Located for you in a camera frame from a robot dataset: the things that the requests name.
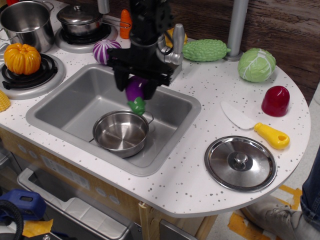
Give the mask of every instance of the pot lid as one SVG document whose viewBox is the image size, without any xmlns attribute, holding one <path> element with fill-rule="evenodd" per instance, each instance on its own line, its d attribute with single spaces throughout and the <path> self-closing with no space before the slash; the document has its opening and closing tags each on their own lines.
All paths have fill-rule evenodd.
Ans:
<svg viewBox="0 0 320 240">
<path fill-rule="evenodd" d="M 68 5 L 61 9 L 56 18 L 64 24 L 83 25 L 96 22 L 102 17 L 96 6 L 88 3 Z"/>
<path fill-rule="evenodd" d="M 255 192 L 276 177 L 277 164 L 271 152 L 244 136 L 227 136 L 214 141 L 205 152 L 205 166 L 226 188 Z"/>
</svg>

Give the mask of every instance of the metal pot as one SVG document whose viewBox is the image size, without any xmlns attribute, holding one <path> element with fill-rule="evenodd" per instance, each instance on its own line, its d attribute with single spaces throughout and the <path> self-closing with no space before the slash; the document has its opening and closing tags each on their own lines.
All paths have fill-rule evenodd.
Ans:
<svg viewBox="0 0 320 240">
<path fill-rule="evenodd" d="M 21 43 L 35 47 L 40 53 L 48 51 L 55 43 L 50 22 L 50 2 L 20 1 L 5 8 L 0 15 L 0 24 L 11 44 Z"/>
<path fill-rule="evenodd" d="M 76 36 L 94 34 L 102 23 L 102 14 L 94 5 L 88 3 L 66 6 L 57 13 L 56 18 L 67 34 Z"/>
<path fill-rule="evenodd" d="M 147 120 L 129 110 L 117 110 L 100 117 L 94 124 L 94 140 L 102 148 L 128 158 L 140 152 L 146 143 L 149 124 Z"/>
</svg>

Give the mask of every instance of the floor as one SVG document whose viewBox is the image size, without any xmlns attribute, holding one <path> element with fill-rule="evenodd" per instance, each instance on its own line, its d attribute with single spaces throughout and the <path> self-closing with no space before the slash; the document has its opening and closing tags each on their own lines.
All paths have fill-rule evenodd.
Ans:
<svg viewBox="0 0 320 240">
<path fill-rule="evenodd" d="M 310 140 L 302 160 L 290 178 L 272 195 L 300 210 L 302 184 L 307 179 L 320 146 L 320 83 L 309 105 L 311 116 Z M 270 232 L 249 223 L 237 210 L 220 214 L 207 240 L 280 240 Z"/>
</svg>

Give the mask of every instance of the yellow knife handle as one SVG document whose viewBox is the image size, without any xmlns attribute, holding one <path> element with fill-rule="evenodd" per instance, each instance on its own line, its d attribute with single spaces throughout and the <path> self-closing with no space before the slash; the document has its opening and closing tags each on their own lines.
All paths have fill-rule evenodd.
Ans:
<svg viewBox="0 0 320 240">
<path fill-rule="evenodd" d="M 290 138 L 282 131 L 261 122 L 258 122 L 253 129 L 275 149 L 285 149 L 289 145 Z"/>
</svg>

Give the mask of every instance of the jeans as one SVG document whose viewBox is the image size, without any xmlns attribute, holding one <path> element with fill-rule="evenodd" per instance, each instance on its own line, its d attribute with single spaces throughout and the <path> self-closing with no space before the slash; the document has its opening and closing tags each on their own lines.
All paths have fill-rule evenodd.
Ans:
<svg viewBox="0 0 320 240">
<path fill-rule="evenodd" d="M 320 148 L 310 175 L 302 185 L 300 203 L 304 219 L 320 231 Z"/>
</svg>

